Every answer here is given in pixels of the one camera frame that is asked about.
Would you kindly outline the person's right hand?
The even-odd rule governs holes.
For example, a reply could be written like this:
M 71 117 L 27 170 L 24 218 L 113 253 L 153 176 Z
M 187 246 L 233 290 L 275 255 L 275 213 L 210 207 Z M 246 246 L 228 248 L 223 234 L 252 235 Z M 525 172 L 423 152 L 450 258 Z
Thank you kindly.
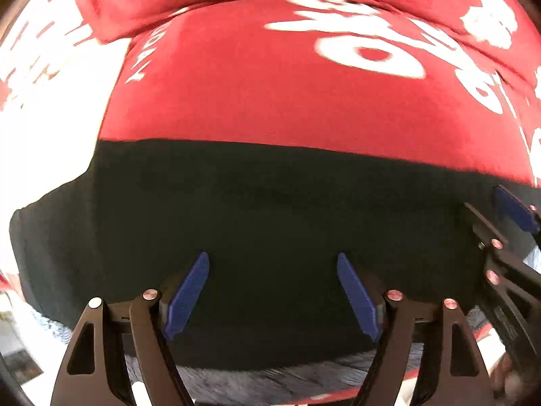
M 490 382 L 499 405 L 515 405 L 524 396 L 526 384 L 514 370 L 513 362 L 507 353 L 493 366 Z

